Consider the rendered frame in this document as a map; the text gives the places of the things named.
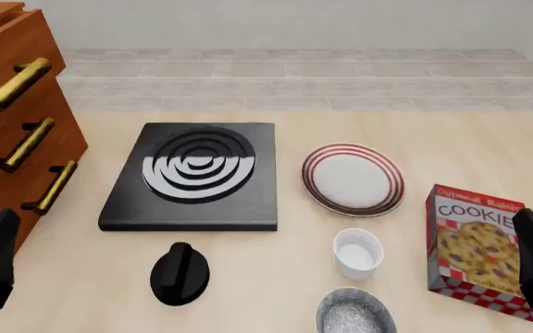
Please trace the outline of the white ramekin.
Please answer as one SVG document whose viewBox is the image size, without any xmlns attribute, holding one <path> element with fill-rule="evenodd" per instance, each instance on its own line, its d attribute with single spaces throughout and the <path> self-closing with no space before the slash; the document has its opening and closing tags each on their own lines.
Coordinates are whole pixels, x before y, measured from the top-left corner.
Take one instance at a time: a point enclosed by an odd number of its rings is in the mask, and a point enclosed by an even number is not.
<svg viewBox="0 0 533 333">
<path fill-rule="evenodd" d="M 349 279 L 369 279 L 384 260 L 381 242 L 371 232 L 360 228 L 338 232 L 332 251 L 337 267 Z"/>
</svg>

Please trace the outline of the white plate with red rings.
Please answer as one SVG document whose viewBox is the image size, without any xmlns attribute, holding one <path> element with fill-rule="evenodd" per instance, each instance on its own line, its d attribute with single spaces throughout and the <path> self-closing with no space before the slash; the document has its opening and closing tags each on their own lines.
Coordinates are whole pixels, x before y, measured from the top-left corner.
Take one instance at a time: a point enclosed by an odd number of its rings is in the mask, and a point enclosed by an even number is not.
<svg viewBox="0 0 533 333">
<path fill-rule="evenodd" d="M 383 216 L 402 204 L 402 171 L 383 153 L 357 143 L 330 143 L 310 152 L 301 166 L 304 189 L 344 216 Z"/>
</svg>

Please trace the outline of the flat black stove plate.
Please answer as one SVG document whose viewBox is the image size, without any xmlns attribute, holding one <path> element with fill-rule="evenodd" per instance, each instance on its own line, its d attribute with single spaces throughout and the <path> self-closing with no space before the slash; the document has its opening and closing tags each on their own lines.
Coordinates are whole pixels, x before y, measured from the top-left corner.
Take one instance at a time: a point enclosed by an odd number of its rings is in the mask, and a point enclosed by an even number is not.
<svg viewBox="0 0 533 333">
<path fill-rule="evenodd" d="M 98 226 L 103 231 L 276 231 L 275 125 L 144 124 Z"/>
</svg>

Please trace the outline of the round black stove knob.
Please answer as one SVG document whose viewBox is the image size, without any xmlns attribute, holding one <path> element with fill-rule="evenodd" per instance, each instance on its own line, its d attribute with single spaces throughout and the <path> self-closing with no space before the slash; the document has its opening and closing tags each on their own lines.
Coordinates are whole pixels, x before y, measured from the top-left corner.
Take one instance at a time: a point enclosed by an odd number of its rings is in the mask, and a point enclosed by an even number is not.
<svg viewBox="0 0 533 333">
<path fill-rule="evenodd" d="M 150 288 L 161 303 L 182 306 L 198 299 L 209 279 L 206 258 L 190 243 L 176 242 L 152 268 Z"/>
</svg>

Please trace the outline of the red cookie box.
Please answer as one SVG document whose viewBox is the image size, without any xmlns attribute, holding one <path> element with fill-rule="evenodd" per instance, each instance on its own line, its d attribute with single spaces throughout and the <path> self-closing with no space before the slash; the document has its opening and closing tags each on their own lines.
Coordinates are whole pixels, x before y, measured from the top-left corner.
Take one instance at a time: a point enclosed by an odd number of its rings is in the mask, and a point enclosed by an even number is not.
<svg viewBox="0 0 533 333">
<path fill-rule="evenodd" d="M 434 185 L 426 200 L 428 290 L 533 323 L 519 289 L 513 217 L 525 207 Z"/>
</svg>

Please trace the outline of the patterned black bowl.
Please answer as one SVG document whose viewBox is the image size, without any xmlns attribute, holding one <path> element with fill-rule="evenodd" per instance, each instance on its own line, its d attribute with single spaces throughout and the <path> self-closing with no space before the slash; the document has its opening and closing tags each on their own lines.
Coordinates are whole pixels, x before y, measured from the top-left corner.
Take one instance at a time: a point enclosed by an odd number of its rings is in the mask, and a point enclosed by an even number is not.
<svg viewBox="0 0 533 333">
<path fill-rule="evenodd" d="M 398 333 L 389 310 L 372 293 L 338 288 L 316 309 L 316 333 Z"/>
</svg>

